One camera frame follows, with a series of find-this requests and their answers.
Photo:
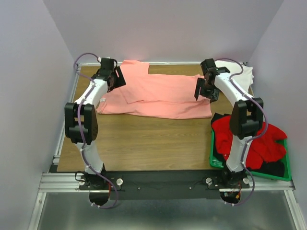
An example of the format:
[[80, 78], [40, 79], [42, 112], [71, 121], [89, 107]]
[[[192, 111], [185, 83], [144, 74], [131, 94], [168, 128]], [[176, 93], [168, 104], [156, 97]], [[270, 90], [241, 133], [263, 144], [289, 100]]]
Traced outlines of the pink t shirt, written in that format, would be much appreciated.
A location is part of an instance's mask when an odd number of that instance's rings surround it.
[[99, 114], [129, 114], [166, 119], [210, 118], [209, 99], [194, 93], [200, 75], [150, 74], [149, 64], [125, 60], [126, 85], [102, 96]]

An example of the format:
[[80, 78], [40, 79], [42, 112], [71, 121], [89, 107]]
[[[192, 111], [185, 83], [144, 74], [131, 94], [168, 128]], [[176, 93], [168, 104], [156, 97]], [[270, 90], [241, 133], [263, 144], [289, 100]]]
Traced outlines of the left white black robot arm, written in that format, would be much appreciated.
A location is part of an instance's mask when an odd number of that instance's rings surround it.
[[126, 85], [118, 62], [112, 58], [97, 57], [98, 71], [89, 80], [84, 93], [74, 102], [64, 106], [65, 136], [79, 149], [85, 172], [92, 174], [90, 184], [95, 189], [106, 185], [106, 177], [101, 174], [104, 163], [100, 159], [95, 140], [98, 136], [96, 108], [102, 97], [112, 90]]

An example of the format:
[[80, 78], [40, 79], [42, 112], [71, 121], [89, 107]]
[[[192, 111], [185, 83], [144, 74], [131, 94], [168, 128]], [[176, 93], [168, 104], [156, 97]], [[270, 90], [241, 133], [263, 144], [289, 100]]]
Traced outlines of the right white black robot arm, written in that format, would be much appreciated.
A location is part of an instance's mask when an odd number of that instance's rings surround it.
[[230, 188], [246, 178], [250, 145], [253, 140], [260, 138], [260, 130], [267, 130], [262, 126], [267, 124], [263, 100], [254, 98], [235, 81], [234, 77], [244, 72], [242, 64], [239, 64], [240, 72], [236, 73], [227, 67], [217, 67], [212, 58], [204, 60], [200, 66], [203, 77], [197, 79], [194, 98], [203, 96], [215, 102], [219, 92], [222, 92], [233, 107], [229, 121], [232, 145], [219, 180], [224, 187]]

